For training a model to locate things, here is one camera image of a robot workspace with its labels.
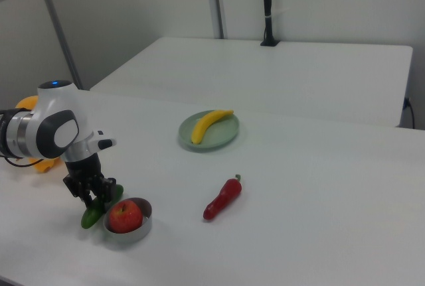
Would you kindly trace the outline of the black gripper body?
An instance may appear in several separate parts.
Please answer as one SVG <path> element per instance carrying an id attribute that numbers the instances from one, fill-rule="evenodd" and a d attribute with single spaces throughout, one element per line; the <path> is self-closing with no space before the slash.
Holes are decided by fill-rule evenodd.
<path id="1" fill-rule="evenodd" d="M 94 179 L 95 177 L 103 177 L 101 171 L 101 163 L 97 153 L 74 162 L 65 162 L 68 170 L 68 175 L 64 177 L 64 183 L 68 183 L 74 180 L 88 180 Z"/>

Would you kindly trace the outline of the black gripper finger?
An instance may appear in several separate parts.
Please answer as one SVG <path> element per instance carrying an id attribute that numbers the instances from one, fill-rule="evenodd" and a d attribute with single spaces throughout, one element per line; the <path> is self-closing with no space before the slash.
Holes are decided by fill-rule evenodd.
<path id="1" fill-rule="evenodd" d="M 94 179 L 94 195 L 101 203 L 109 203 L 116 195 L 116 179 L 98 177 Z"/>
<path id="2" fill-rule="evenodd" d="M 91 207 L 93 199 L 90 196 L 90 189 L 87 187 L 86 182 L 80 178 L 75 178 L 70 175 L 67 175 L 63 179 L 63 182 L 73 197 L 79 198 L 86 208 Z"/>

